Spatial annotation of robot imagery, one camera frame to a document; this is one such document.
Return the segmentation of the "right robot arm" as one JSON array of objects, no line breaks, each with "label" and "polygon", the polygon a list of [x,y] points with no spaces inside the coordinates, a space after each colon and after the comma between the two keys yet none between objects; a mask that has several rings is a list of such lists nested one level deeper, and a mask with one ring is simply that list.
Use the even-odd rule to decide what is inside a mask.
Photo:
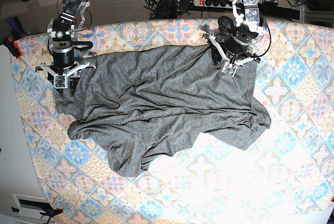
[{"label": "right robot arm", "polygon": [[63,11],[48,25],[47,43],[53,62],[50,65],[41,63],[35,70],[47,72],[47,80],[61,96],[66,89],[74,95],[82,70],[96,69],[94,64],[84,60],[82,54],[92,49],[93,43],[77,40],[89,6],[88,0],[63,0]]}]

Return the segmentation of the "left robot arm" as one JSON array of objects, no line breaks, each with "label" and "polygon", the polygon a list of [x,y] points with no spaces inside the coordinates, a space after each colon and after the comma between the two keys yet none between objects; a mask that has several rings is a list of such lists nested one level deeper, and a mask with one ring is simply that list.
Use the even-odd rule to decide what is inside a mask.
[{"label": "left robot arm", "polygon": [[263,36],[267,23],[258,7],[260,0],[218,0],[232,7],[233,19],[221,16],[218,29],[202,35],[212,49],[213,64],[221,63],[221,73],[234,77],[248,62],[260,62],[251,44]]}]

